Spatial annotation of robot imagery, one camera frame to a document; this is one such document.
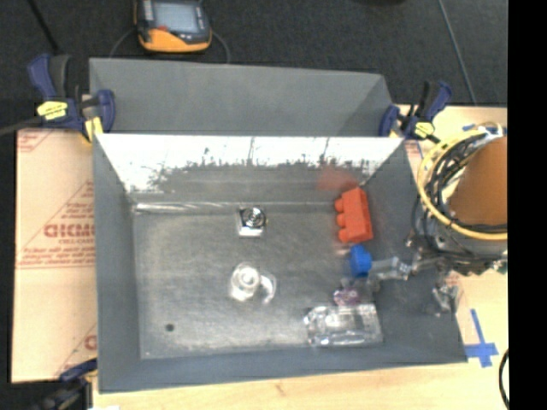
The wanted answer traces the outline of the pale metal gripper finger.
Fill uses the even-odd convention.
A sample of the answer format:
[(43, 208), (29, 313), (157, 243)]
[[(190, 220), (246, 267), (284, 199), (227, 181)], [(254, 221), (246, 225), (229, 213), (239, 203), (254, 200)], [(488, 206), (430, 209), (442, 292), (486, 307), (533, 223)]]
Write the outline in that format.
[(407, 280), (411, 274), (411, 265), (404, 263), (398, 257), (372, 261), (369, 277), (379, 281), (389, 279)]
[(380, 281), (376, 278), (350, 278), (340, 279), (341, 290), (345, 294), (373, 294), (379, 291)]

